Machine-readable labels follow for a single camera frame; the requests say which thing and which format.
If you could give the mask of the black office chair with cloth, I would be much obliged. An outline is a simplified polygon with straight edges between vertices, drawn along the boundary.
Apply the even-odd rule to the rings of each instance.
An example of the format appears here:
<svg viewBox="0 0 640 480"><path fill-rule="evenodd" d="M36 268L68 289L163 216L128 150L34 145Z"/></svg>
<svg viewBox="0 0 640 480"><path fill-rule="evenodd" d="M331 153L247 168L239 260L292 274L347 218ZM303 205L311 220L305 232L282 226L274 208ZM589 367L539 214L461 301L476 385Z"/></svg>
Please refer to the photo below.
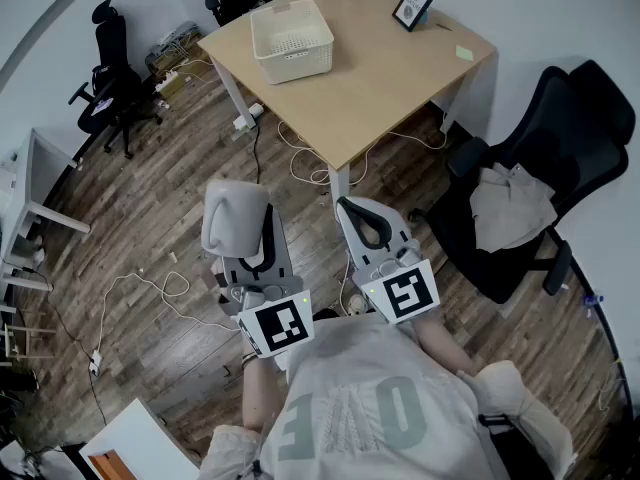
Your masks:
<svg viewBox="0 0 640 480"><path fill-rule="evenodd" d="M635 122L628 99L595 61L570 72L549 66L514 131L494 146L479 137L464 142L447 163L449 188L429 210L414 208L409 217L427 221L454 266L492 301L507 302L533 270L545 272L543 288L554 295L572 251L561 242L554 257L539 259L542 241L579 202L626 171ZM557 217L533 240L488 253L476 247L469 199L480 169L495 163L507 169L519 164L553 188Z"/></svg>

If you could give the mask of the white plastic basket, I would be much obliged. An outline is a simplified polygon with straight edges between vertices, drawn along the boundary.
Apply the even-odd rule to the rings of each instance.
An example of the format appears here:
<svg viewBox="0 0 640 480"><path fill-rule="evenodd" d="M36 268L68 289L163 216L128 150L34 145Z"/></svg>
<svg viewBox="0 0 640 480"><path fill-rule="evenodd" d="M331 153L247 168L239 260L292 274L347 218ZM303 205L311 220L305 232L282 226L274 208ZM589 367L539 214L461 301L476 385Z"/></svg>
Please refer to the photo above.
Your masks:
<svg viewBox="0 0 640 480"><path fill-rule="evenodd" d="M271 85L327 73L334 36L313 0L297 0L250 15L254 58Z"/></svg>

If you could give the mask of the black office chair with headrest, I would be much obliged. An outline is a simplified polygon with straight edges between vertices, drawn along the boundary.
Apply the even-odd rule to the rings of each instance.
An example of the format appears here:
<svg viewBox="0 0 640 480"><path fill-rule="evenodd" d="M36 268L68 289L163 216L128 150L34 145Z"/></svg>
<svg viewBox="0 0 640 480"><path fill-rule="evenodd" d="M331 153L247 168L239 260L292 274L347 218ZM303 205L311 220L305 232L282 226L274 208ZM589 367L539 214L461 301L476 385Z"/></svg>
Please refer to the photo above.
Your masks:
<svg viewBox="0 0 640 480"><path fill-rule="evenodd" d="M104 151L109 153L118 136L123 140L124 156L132 159L129 149L131 127L143 121L160 125L162 117L148 113L151 86L131 67L128 60L127 30L124 16L104 0L93 11L92 23L100 63L92 69L91 81L83 83L68 103L81 98L87 105L77 120L78 128L89 135L112 129Z"/></svg>

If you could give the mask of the white side table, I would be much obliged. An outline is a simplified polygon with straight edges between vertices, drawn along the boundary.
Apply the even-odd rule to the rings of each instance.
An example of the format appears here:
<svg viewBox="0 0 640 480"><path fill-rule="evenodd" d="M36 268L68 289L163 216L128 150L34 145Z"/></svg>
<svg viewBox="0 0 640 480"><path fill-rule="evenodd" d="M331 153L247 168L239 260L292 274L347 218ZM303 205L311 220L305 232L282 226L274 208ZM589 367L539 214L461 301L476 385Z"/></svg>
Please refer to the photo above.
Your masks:
<svg viewBox="0 0 640 480"><path fill-rule="evenodd" d="M91 226L50 209L33 198L32 182L34 181L35 173L34 157L36 146L40 146L49 155L62 160L68 167L73 169L78 167L78 163L62 150L51 144L35 130L30 131L17 152L16 171L13 177L13 185L9 190L8 204L4 212L0 212L0 283L51 292L53 286L47 281L35 281L5 273L7 266L21 269L21 266L11 261L10 257L16 238L27 215L33 214L36 217L51 220L85 234L91 231Z"/></svg>

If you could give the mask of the grey metal cylinder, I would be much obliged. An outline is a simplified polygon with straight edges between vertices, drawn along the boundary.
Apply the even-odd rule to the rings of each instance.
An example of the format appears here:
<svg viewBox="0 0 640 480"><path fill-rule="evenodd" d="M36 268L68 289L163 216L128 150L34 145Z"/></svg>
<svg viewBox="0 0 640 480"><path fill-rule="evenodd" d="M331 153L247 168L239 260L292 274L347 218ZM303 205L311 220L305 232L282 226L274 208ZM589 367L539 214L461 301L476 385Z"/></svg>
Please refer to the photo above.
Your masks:
<svg viewBox="0 0 640 480"><path fill-rule="evenodd" d="M268 204L269 192L259 184L210 180L204 197L202 248L222 257L255 256Z"/></svg>

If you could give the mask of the white desk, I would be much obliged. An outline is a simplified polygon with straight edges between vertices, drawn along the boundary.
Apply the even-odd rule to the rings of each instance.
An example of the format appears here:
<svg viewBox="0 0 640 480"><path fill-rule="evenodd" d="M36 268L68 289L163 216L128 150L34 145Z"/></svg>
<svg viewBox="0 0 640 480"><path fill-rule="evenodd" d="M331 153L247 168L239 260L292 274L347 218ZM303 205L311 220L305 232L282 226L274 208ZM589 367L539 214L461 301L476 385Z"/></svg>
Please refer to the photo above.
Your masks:
<svg viewBox="0 0 640 480"><path fill-rule="evenodd" d="M138 480L196 480L199 465L187 455L148 405L136 398L89 440L80 456L115 451Z"/></svg>

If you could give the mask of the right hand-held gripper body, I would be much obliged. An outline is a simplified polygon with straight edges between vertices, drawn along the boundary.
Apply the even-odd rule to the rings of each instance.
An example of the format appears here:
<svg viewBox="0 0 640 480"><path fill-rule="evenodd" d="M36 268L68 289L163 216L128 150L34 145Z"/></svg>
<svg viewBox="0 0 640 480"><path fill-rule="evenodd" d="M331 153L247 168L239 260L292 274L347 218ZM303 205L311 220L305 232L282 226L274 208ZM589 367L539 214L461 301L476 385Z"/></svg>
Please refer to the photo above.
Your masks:
<svg viewBox="0 0 640 480"><path fill-rule="evenodd" d="M377 250L354 246L352 260L352 281L389 324L410 320L440 305L430 261L423 257L417 240Z"/></svg>

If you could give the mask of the person's left forearm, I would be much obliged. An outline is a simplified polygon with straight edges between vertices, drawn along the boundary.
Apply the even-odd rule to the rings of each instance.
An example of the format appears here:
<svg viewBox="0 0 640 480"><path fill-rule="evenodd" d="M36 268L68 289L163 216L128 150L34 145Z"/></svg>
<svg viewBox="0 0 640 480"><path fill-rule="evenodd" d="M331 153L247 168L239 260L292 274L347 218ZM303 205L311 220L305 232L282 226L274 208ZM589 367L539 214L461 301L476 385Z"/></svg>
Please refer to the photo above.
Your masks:
<svg viewBox="0 0 640 480"><path fill-rule="evenodd" d="M243 427L259 434L268 432L285 401L280 370L272 358L259 358L255 352L244 353L241 367Z"/></svg>

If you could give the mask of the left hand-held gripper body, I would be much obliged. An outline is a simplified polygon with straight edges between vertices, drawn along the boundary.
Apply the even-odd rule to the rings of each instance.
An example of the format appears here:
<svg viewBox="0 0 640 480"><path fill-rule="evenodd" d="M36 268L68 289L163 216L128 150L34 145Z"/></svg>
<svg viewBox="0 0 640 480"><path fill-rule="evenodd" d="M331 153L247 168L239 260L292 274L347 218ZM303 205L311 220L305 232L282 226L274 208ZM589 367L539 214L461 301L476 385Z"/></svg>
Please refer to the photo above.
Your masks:
<svg viewBox="0 0 640 480"><path fill-rule="evenodd" d="M278 283L229 284L219 276L227 295L219 303L238 325L259 358L283 353L314 338L310 292L299 276Z"/></svg>

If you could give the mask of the beige cloth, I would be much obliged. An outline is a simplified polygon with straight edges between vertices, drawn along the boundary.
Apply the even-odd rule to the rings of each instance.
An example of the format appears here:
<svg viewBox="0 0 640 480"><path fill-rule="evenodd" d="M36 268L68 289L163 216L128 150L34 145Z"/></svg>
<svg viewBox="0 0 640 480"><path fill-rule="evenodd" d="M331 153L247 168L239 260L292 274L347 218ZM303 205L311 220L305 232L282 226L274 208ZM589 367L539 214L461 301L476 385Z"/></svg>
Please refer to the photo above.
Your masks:
<svg viewBox="0 0 640 480"><path fill-rule="evenodd" d="M519 164L481 168L469 199L476 247L494 253L533 240L557 217L554 195L553 188Z"/></svg>

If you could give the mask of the black picture frame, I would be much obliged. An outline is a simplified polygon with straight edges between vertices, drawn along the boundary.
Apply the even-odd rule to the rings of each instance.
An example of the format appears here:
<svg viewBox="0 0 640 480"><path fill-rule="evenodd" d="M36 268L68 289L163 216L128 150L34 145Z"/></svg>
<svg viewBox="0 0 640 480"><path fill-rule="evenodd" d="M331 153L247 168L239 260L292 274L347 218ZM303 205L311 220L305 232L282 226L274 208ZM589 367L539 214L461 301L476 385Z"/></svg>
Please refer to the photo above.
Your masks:
<svg viewBox="0 0 640 480"><path fill-rule="evenodd" d="M434 0L400 0L394 9L393 18L408 32L417 25L425 24L428 10Z"/></svg>

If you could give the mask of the light wooden table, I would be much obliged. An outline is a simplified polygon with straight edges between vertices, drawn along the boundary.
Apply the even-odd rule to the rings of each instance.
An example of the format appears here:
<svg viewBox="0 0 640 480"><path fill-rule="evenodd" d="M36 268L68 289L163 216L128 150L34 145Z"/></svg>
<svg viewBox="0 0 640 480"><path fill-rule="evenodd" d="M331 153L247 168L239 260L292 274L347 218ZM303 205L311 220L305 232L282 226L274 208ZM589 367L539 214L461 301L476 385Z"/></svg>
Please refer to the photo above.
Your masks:
<svg viewBox="0 0 640 480"><path fill-rule="evenodd" d="M273 6L297 0L274 0ZM199 43L210 56L237 111L254 119L240 94L246 87L319 154L328 166L331 196L349 193L352 161L427 102L457 87L441 126L447 132L480 68L495 47L446 14L406 31L393 18L399 0L314 0L334 36L330 72L271 85L254 58L244 15ZM440 23L452 29L444 30ZM474 61L458 58L457 45Z"/></svg>

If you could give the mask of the person's beige printed shirt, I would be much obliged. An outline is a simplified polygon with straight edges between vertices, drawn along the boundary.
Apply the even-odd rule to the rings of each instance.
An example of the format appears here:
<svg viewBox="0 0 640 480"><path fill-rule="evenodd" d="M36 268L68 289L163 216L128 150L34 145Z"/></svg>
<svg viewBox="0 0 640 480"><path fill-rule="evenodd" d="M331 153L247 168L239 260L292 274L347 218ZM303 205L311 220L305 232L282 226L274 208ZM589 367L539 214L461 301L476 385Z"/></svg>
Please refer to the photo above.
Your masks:
<svg viewBox="0 0 640 480"><path fill-rule="evenodd" d="M564 480L568 428L508 360L452 374L411 322L323 319L268 432L218 426L198 480Z"/></svg>

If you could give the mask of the white power strip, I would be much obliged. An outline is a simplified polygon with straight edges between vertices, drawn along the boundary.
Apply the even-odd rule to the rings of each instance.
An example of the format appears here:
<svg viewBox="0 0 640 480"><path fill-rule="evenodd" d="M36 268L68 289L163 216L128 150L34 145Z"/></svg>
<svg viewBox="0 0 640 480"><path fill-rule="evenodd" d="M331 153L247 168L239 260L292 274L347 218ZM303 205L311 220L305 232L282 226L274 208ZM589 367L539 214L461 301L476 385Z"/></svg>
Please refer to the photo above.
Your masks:
<svg viewBox="0 0 640 480"><path fill-rule="evenodd" d="M167 98L181 87L180 75L175 70L165 73L164 78L155 85L155 91Z"/></svg>

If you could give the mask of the person's right forearm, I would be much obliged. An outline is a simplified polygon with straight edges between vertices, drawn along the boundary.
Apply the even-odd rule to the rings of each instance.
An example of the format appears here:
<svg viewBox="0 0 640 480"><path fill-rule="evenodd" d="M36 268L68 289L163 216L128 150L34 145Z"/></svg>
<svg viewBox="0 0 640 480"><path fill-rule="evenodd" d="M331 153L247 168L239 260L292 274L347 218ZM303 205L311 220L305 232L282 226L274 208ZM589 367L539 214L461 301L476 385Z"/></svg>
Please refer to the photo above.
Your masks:
<svg viewBox="0 0 640 480"><path fill-rule="evenodd" d="M440 311L422 313L411 320L411 325L421 349L446 370L470 376L478 373L471 357L445 327Z"/></svg>

